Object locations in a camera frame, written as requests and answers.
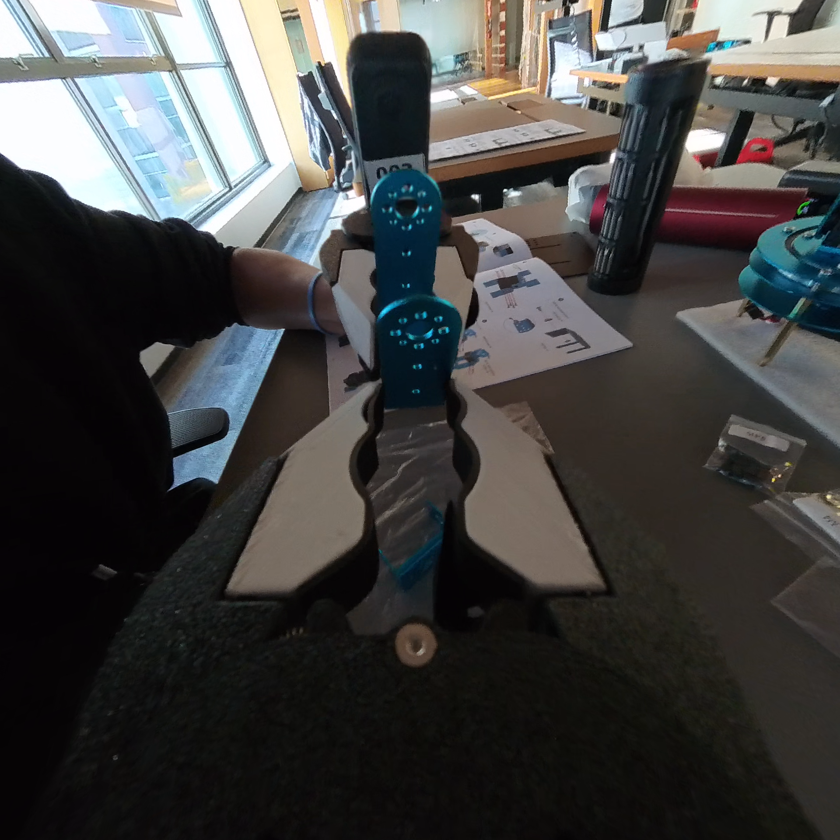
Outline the person's left forearm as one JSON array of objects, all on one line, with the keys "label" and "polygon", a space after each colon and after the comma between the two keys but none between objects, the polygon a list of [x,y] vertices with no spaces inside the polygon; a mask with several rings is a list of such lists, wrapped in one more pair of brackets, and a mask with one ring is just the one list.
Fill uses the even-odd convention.
[{"label": "person's left forearm", "polygon": [[[176,219],[132,216],[130,234],[128,289],[142,340],[186,347],[236,323],[267,331],[311,330],[306,288],[318,270],[309,263],[276,250],[224,246]],[[315,300],[319,324],[340,335],[323,276]]]}]

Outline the red round object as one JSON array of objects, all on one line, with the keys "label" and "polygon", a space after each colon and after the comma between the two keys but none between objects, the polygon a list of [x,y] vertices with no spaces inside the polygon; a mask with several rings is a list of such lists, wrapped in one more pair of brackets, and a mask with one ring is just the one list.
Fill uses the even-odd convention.
[{"label": "red round object", "polygon": [[768,228],[796,218],[803,188],[673,185],[652,243],[750,250]]}]

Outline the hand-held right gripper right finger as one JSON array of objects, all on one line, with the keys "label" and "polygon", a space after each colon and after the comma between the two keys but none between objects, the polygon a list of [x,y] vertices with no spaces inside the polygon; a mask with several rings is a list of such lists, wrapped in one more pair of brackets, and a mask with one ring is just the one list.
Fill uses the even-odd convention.
[{"label": "hand-held right gripper right finger", "polygon": [[526,629],[553,598],[603,597],[606,574],[546,450],[464,385],[446,384],[452,465],[438,558],[438,624],[475,631],[511,606]]}]

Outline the assembly instruction manual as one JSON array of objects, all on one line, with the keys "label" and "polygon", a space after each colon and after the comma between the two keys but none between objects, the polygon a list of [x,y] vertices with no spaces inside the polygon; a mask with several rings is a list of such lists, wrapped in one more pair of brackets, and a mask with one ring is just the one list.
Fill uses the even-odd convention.
[{"label": "assembly instruction manual", "polygon": [[[626,350],[631,344],[596,316],[525,240],[486,219],[452,226],[476,247],[473,320],[460,331],[449,381],[477,389]],[[327,339],[330,409],[372,381],[344,332]]]}]

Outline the flat brown cardboard box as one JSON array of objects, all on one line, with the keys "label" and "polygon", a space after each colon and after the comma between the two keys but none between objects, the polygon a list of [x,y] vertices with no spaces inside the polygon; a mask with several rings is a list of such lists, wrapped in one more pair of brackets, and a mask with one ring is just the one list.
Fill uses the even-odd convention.
[{"label": "flat brown cardboard box", "polygon": [[431,111],[429,141],[442,142],[544,119],[558,119],[560,103],[533,92],[510,95],[495,100],[467,101]]}]

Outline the chair with plaid cloth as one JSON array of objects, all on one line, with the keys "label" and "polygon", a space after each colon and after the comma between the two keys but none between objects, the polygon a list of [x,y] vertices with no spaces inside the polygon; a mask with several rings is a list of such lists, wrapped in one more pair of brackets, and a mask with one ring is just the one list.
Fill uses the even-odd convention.
[{"label": "chair with plaid cloth", "polygon": [[309,157],[327,173],[336,192],[353,189],[359,158],[352,114],[334,68],[315,62],[314,69],[296,76]]}]

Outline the dark grey desk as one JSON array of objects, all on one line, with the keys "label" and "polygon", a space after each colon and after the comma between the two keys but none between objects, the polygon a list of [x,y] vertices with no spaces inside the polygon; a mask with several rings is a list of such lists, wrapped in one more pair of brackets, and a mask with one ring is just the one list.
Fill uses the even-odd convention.
[{"label": "dark grey desk", "polygon": [[734,585],[745,606],[758,547],[738,536],[738,492],[691,458],[734,396],[656,305],[639,362],[560,376],[535,398],[552,459],[606,574],[603,597],[553,598],[537,629],[511,606],[473,631],[431,625],[419,667],[387,636],[275,623],[218,662],[191,817],[205,839],[819,839],[776,770],[715,640],[668,578],[638,512],[676,561]]}]

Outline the teal metal U bracket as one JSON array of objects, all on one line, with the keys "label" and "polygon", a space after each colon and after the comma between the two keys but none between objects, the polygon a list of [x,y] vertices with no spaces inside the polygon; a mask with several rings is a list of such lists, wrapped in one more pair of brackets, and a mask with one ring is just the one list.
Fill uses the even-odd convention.
[{"label": "teal metal U bracket", "polygon": [[445,404],[463,320],[433,292],[441,196],[422,172],[384,176],[369,196],[375,351],[386,411]]}]

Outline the white plastic wrap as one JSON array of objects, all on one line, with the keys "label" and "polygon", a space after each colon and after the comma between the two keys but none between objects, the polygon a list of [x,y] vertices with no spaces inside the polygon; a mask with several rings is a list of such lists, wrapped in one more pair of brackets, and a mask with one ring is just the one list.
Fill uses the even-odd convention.
[{"label": "white plastic wrap", "polygon": [[[588,224],[592,204],[598,191],[608,185],[614,168],[615,154],[606,163],[584,165],[575,170],[567,185],[565,215],[571,222]],[[712,169],[703,169],[700,163],[683,149],[673,186],[715,186]]]}]

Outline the tall glass window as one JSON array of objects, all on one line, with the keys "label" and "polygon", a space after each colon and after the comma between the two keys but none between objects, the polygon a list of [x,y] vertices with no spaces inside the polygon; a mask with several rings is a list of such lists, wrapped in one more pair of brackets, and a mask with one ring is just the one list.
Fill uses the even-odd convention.
[{"label": "tall glass window", "polygon": [[1,154],[102,209],[203,222],[268,169],[210,1],[1,1]]}]

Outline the blue wristband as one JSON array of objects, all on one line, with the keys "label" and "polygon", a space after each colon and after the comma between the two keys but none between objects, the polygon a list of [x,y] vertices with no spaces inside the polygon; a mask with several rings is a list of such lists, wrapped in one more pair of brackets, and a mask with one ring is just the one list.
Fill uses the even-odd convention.
[{"label": "blue wristband", "polygon": [[319,280],[322,278],[322,273],[318,270],[315,276],[313,276],[313,278],[309,280],[307,288],[306,288],[306,309],[307,309],[307,319],[309,319],[309,326],[311,327],[311,330],[319,332],[321,335],[332,335],[330,331],[325,330],[321,324],[319,320],[317,317],[317,286]]}]

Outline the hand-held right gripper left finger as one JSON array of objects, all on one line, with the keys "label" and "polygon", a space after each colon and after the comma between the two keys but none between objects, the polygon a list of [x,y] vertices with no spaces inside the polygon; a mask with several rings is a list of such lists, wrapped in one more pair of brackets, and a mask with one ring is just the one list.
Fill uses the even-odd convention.
[{"label": "hand-held right gripper left finger", "polygon": [[382,419],[382,384],[364,384],[283,452],[225,585],[226,602],[279,605],[284,631],[353,633],[348,613],[379,573],[365,486],[379,465]]}]

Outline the small teal metal bracket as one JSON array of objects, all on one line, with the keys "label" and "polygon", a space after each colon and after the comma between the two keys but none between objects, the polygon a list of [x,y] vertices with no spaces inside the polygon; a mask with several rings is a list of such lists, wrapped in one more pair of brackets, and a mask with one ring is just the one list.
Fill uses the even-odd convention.
[{"label": "small teal metal bracket", "polygon": [[434,567],[441,551],[444,513],[430,501],[425,501],[425,513],[434,524],[436,531],[402,563],[395,566],[391,561],[388,561],[387,555],[382,550],[377,550],[379,559],[402,592],[410,590]]}]

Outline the pile of small hardware bags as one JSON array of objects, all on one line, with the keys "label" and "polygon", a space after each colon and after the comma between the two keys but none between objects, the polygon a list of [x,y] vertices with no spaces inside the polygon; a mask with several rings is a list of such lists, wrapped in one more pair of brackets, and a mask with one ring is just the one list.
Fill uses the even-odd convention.
[{"label": "pile of small hardware bags", "polygon": [[731,415],[704,469],[765,496],[753,512],[811,562],[770,605],[838,656],[838,489],[787,492],[803,439]]}]

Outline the teal robot assembly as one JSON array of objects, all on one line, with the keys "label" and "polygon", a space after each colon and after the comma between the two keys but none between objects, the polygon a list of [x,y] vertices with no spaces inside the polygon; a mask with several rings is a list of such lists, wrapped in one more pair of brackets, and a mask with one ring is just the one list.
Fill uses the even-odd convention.
[{"label": "teal robot assembly", "polygon": [[764,231],[739,273],[737,316],[781,324],[758,366],[768,365],[796,328],[838,339],[838,197],[822,216]]}]

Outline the white foam sheet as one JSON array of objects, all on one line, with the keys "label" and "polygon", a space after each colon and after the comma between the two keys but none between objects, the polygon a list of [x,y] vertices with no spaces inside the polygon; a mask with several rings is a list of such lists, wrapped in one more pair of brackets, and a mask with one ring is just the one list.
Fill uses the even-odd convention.
[{"label": "white foam sheet", "polygon": [[760,361],[780,326],[737,316],[738,301],[683,309],[681,322],[741,373],[838,446],[838,342],[795,330],[773,359]]}]

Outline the white paper sheet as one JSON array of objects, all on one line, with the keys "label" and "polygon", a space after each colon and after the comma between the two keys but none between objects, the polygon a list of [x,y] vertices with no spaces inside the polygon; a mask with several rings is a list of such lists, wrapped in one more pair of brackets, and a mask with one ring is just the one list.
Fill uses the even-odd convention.
[{"label": "white paper sheet", "polygon": [[537,120],[508,128],[473,132],[453,139],[433,142],[429,145],[427,161],[441,162],[456,159],[514,146],[549,142],[581,132],[583,128],[554,119]]}]

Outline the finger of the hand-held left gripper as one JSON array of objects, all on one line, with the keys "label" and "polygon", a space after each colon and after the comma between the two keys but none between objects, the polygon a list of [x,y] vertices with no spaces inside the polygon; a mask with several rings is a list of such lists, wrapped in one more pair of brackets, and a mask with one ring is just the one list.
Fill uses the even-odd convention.
[{"label": "finger of the hand-held left gripper", "polygon": [[460,330],[467,330],[475,309],[475,245],[438,246],[433,293],[449,301],[458,312]]},{"label": "finger of the hand-held left gripper", "polygon": [[379,378],[376,361],[375,289],[372,251],[341,251],[330,267],[330,286],[345,338],[372,381]]}]

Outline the black ribbed cylinder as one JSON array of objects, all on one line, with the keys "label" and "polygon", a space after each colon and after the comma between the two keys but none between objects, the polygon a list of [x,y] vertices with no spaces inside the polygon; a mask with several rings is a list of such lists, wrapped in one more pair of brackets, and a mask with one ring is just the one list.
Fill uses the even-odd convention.
[{"label": "black ribbed cylinder", "polygon": [[623,296],[641,288],[707,66],[689,57],[629,73],[589,290]]}]

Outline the wood-edged background desk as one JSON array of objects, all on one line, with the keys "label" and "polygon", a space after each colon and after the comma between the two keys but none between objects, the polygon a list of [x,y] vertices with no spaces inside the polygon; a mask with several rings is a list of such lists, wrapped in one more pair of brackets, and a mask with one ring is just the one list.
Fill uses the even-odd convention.
[{"label": "wood-edged background desk", "polygon": [[787,135],[806,138],[838,161],[838,27],[708,53],[706,105],[731,111],[715,166],[737,161],[756,115],[808,123]]}]

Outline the large clear plastic bag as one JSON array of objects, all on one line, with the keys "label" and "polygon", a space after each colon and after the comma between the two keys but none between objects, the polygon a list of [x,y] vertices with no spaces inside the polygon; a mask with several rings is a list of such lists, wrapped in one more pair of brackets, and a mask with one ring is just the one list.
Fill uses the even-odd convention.
[{"label": "large clear plastic bag", "polygon": [[456,629],[481,625],[486,611],[467,600],[468,589],[454,563],[453,531],[445,524],[461,488],[452,463],[453,444],[445,420],[384,430],[376,438],[379,467],[367,490],[379,550],[396,566],[434,534],[425,501],[444,513],[442,546],[434,567],[407,592],[379,561],[372,590],[348,615],[356,635],[387,635],[414,619],[431,625],[438,613]]}]

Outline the grey mesh chair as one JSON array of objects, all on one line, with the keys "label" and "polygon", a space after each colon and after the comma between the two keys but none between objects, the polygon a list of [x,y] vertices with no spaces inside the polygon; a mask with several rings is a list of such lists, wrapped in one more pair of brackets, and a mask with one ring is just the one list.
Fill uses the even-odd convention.
[{"label": "grey mesh chair", "polygon": [[229,415],[224,408],[169,412],[172,482],[169,490],[199,478],[218,482],[229,458]]}]

